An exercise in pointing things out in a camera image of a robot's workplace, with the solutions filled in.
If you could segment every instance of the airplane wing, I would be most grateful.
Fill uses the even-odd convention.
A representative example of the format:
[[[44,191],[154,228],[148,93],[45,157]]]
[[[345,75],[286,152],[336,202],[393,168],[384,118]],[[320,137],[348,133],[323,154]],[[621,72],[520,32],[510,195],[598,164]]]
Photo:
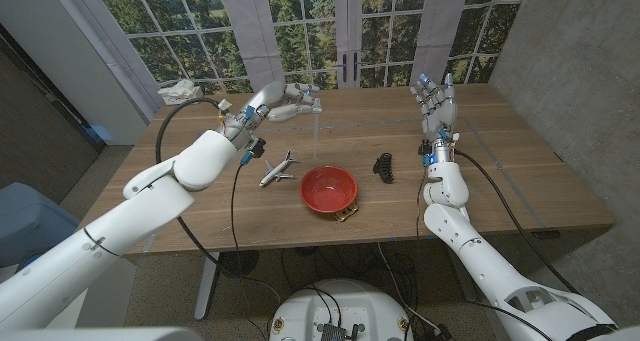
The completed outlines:
[[[264,162],[267,164],[267,169],[269,170],[267,174],[269,174],[269,172],[273,171],[273,166],[271,166],[268,160],[264,160]]]

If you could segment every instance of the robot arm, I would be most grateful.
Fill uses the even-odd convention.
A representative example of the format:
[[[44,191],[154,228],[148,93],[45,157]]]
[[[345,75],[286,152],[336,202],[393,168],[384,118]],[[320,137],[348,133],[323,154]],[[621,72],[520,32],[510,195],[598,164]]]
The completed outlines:
[[[211,185],[239,150],[247,151],[243,164],[260,157],[265,142],[253,131],[289,96],[285,90],[277,81],[265,86],[227,117],[226,130],[208,130],[179,155],[142,171],[125,186],[124,202],[0,284],[0,330],[45,327],[118,257],[187,210],[194,202],[188,191]]]
[[[429,205],[424,214],[427,228],[458,255],[493,306],[526,320],[551,339],[566,340],[577,332],[602,325],[615,328],[613,320],[586,298],[522,276],[471,225],[465,208],[469,190],[454,162],[453,150],[459,135],[452,134],[456,106],[451,74],[445,77],[444,92],[424,75],[418,85],[426,97],[424,101],[411,89],[425,118],[422,125],[426,139],[420,150],[428,178],[435,181],[424,188]],[[545,339],[509,315],[498,313],[498,317],[514,340]]]

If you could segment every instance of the white toy airplane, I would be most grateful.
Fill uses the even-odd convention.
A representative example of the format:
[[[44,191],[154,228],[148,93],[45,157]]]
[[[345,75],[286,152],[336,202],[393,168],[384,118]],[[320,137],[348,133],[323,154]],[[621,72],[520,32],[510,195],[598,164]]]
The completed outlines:
[[[284,158],[284,161],[280,162],[280,164],[275,168],[271,166],[269,161],[264,160],[264,162],[267,164],[267,169],[269,169],[269,171],[267,171],[267,176],[265,176],[262,179],[262,181],[260,181],[260,187],[264,187],[267,183],[269,183],[269,181],[273,180],[274,178],[276,179],[276,181],[280,181],[280,179],[283,179],[283,178],[293,178],[293,175],[283,174],[282,170],[284,170],[285,167],[287,167],[287,165],[290,164],[291,162],[296,162],[296,161],[297,161],[296,159],[291,158],[291,151],[287,151],[287,156]]]

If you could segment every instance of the white wall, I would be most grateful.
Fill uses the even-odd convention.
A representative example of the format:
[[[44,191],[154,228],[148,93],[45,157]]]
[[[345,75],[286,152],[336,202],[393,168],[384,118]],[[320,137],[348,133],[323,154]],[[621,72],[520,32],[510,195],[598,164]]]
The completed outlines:
[[[615,214],[588,243],[572,230],[539,244],[624,327],[640,321],[639,14],[640,0],[524,0],[489,80]]]
[[[107,144],[138,140],[146,124],[58,0],[0,0],[0,23]]]

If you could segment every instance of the bowl rim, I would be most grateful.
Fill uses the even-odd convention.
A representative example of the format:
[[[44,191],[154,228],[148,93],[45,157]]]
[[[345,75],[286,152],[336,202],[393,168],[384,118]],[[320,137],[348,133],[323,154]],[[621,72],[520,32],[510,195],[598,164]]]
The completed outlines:
[[[342,171],[344,174],[346,174],[349,179],[351,179],[351,181],[353,182],[354,185],[354,193],[353,193],[353,197],[349,200],[349,202],[347,202],[346,205],[344,205],[344,207],[340,207],[336,210],[320,210],[314,206],[311,206],[304,198],[303,194],[302,194],[302,186],[304,185],[305,181],[307,180],[307,177],[309,177],[309,175],[316,171],[316,170],[320,170],[320,169],[336,169],[339,171]],[[321,212],[321,213],[335,213],[338,211],[342,211],[345,208],[347,208],[349,205],[351,205],[353,203],[353,201],[355,201],[356,196],[358,195],[358,182],[356,181],[356,178],[353,176],[353,174],[349,171],[347,171],[346,169],[340,167],[340,166],[332,166],[332,165],[325,165],[325,166],[318,166],[318,167],[314,167],[313,169],[309,170],[309,172],[307,172],[302,179],[300,180],[300,186],[298,187],[298,192],[300,194],[300,199],[302,199],[302,202],[307,205],[310,209],[317,211],[317,212]]]

